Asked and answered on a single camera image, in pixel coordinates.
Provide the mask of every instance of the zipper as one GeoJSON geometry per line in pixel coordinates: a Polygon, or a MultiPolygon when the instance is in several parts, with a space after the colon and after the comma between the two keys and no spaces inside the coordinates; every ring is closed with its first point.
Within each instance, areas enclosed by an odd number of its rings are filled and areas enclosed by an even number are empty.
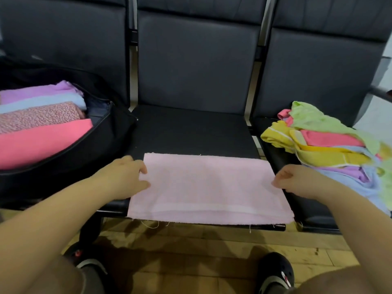
{"type": "Polygon", "coordinates": [[[73,144],[71,144],[69,147],[63,149],[61,152],[58,152],[58,153],[54,154],[53,156],[50,156],[50,157],[48,157],[48,158],[46,158],[46,159],[44,159],[44,160],[42,160],[42,161],[39,161],[39,162],[33,164],[32,166],[29,166],[29,167],[26,167],[26,168],[23,168],[23,169],[0,170],[0,174],[18,174],[18,173],[22,173],[22,172],[25,172],[25,171],[32,170],[32,169],[35,169],[35,168],[37,168],[37,167],[40,167],[41,165],[43,165],[43,164],[45,164],[45,163],[47,163],[47,162],[50,162],[50,161],[52,161],[53,159],[56,159],[58,156],[60,156],[60,155],[62,155],[62,154],[64,154],[64,153],[66,153],[67,151],[69,151],[69,150],[75,148],[80,142],[82,142],[82,141],[83,141],[84,139],[86,139],[92,132],[94,132],[94,131],[96,130],[96,128],[98,128],[98,126],[99,126],[105,119],[107,119],[107,117],[110,115],[110,110],[111,110],[111,108],[112,108],[113,105],[114,105],[113,101],[110,101],[110,100],[108,100],[108,99],[101,99],[101,98],[99,98],[99,97],[97,97],[97,96],[95,96],[95,95],[89,93],[89,92],[86,91],[86,89],[84,89],[84,88],[82,88],[82,91],[84,91],[85,93],[88,93],[89,96],[91,96],[91,97],[93,97],[93,98],[95,98],[95,99],[102,100],[102,101],[105,101],[105,102],[109,102],[109,108],[108,108],[108,110],[107,110],[107,113],[105,113],[105,115],[99,120],[99,122],[96,123],[96,125],[95,125],[93,128],[91,128],[89,131],[87,131],[86,134],[84,134],[81,138],[79,138],[75,143],[73,143],[73,144]]]}

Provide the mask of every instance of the black bag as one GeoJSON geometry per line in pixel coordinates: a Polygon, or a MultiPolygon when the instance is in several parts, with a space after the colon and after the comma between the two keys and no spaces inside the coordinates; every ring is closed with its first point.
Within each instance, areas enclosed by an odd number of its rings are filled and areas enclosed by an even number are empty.
{"type": "Polygon", "coordinates": [[[100,76],[76,69],[0,60],[0,90],[57,84],[63,79],[83,91],[87,116],[94,127],[54,156],[26,167],[0,170],[0,205],[46,198],[121,157],[124,146],[129,144],[137,119],[100,76]]]}

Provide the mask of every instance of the black shoe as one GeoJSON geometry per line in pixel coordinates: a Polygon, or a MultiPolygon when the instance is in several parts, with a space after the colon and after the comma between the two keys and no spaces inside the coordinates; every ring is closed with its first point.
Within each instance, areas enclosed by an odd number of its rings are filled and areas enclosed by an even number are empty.
{"type": "Polygon", "coordinates": [[[274,283],[286,289],[294,287],[294,271],[290,262],[276,252],[265,255],[259,261],[255,294],[265,294],[274,283]]]}
{"type": "Polygon", "coordinates": [[[71,261],[77,268],[93,267],[100,277],[105,293],[118,294],[118,288],[113,278],[108,274],[100,255],[96,246],[91,245],[87,248],[81,248],[79,242],[74,243],[64,253],[64,257],[71,261]]]}

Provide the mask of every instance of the chair leg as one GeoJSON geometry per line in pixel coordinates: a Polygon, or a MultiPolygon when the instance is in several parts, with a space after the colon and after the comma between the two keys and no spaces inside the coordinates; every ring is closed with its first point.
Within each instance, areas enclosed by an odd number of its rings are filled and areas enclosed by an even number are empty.
{"type": "Polygon", "coordinates": [[[90,246],[98,238],[101,232],[103,219],[103,217],[95,213],[83,225],[79,235],[79,243],[81,247],[90,246]]]}

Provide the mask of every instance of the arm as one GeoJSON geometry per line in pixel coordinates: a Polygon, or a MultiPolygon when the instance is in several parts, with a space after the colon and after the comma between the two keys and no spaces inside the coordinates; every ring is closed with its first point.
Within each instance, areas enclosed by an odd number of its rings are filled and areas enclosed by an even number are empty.
{"type": "Polygon", "coordinates": [[[368,199],[317,171],[287,165],[272,183],[325,204],[377,293],[392,292],[392,220],[368,199]]]}
{"type": "Polygon", "coordinates": [[[148,188],[142,161],[117,159],[0,225],[0,289],[24,293],[90,216],[115,199],[148,188]]]}

